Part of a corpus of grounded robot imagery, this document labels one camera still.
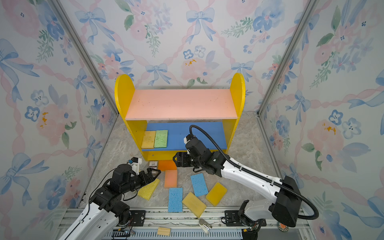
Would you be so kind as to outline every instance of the sponge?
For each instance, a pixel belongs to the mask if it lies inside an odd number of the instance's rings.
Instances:
[[[166,170],[164,188],[177,187],[177,170]]]
[[[205,196],[205,199],[208,200],[213,206],[217,206],[221,199],[224,197],[227,189],[221,185],[220,183],[216,183],[214,187],[209,191],[209,193]]]
[[[200,217],[207,205],[198,199],[193,193],[189,192],[184,198],[183,204],[189,208],[197,217]]]
[[[191,176],[193,191],[196,197],[208,193],[207,185],[205,184],[204,175],[202,173]]]
[[[168,198],[168,212],[182,212],[183,211],[183,188],[170,188]]]
[[[141,143],[142,149],[154,148],[156,131],[145,131],[143,141]]]
[[[160,180],[155,179],[155,181],[151,182],[150,184],[140,188],[139,192],[137,193],[140,197],[149,200],[155,191],[157,185],[159,184]]]
[[[167,147],[168,130],[157,130],[155,137],[155,148]]]
[[[157,167],[158,170],[165,171],[165,170],[176,170],[176,164],[173,160],[161,160],[159,161],[159,165]]]

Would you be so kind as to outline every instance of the pink shelf top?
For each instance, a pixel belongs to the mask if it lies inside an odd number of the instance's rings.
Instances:
[[[136,90],[126,120],[236,119],[229,89]]]

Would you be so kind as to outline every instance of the yellow shelf side panel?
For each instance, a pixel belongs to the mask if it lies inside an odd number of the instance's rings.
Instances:
[[[135,86],[131,78],[123,74],[119,76],[115,84],[115,101],[120,116],[122,117],[125,125],[131,133],[133,140],[139,148],[144,159],[147,160],[148,153],[141,151],[141,143],[143,141],[144,132],[147,129],[147,121],[127,121],[125,116],[127,115],[129,105],[131,104],[133,94],[135,93]]]
[[[231,145],[233,136],[239,123],[241,113],[244,109],[245,103],[245,80],[241,73],[235,73],[232,78],[230,87],[233,104],[237,113],[237,119],[223,119],[224,135],[227,142],[227,149],[224,150],[225,154],[228,154],[229,147]]]

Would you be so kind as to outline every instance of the marble floor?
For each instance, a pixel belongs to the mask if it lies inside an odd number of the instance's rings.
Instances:
[[[238,162],[249,166],[254,170],[277,176],[253,112],[243,112],[228,154]],[[89,194],[97,187],[105,174],[119,164],[126,163],[127,160],[132,157],[142,156],[123,120],[119,116],[91,178],[86,191],[87,194],[83,198],[85,202],[88,202]],[[140,170],[146,169],[147,166],[148,162],[144,161],[140,166]],[[184,198],[189,192],[193,193],[190,175],[195,173],[193,173],[192,168],[178,168],[177,171],[177,187],[183,188]],[[164,173],[161,173],[158,177],[160,183],[149,201],[141,197],[136,197],[127,202],[127,204],[131,207],[168,206],[168,189],[163,187],[164,175]],[[244,200],[263,199],[263,197],[254,190],[233,180],[220,178],[216,175],[209,175],[206,172],[204,172],[204,178],[208,191],[216,182],[221,183],[228,189],[228,192],[218,206],[240,206]],[[133,195],[134,193],[127,193],[126,198]],[[207,206],[211,205],[205,199],[205,195],[200,196],[199,199]],[[81,202],[80,207],[84,207],[85,202]]]

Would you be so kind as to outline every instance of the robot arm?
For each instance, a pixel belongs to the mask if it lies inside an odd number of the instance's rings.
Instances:
[[[218,151],[211,152],[200,140],[192,134],[192,128],[196,128],[205,134],[215,145]],[[255,171],[235,159],[224,154],[216,142],[200,127],[191,125],[190,134],[184,139],[187,152],[178,152],[173,161],[177,167],[194,167],[194,172],[206,171],[208,174],[228,178],[239,182],[260,193],[271,203],[268,211],[280,223],[289,227],[295,227],[297,218],[316,219],[319,216],[316,207],[300,194],[294,179],[286,176],[284,179],[271,177]],[[299,215],[301,202],[306,202],[314,211],[312,216]],[[248,201],[244,201],[239,215],[243,214],[245,222],[255,222],[262,217],[257,216],[258,211],[244,210]]]
[[[89,204],[59,240],[100,240],[115,226],[131,223],[133,217],[129,206],[121,201],[122,195],[153,182],[161,171],[147,168],[147,173],[139,172],[141,159],[137,157],[129,160],[129,163],[120,164],[114,169],[112,178],[96,190]]]

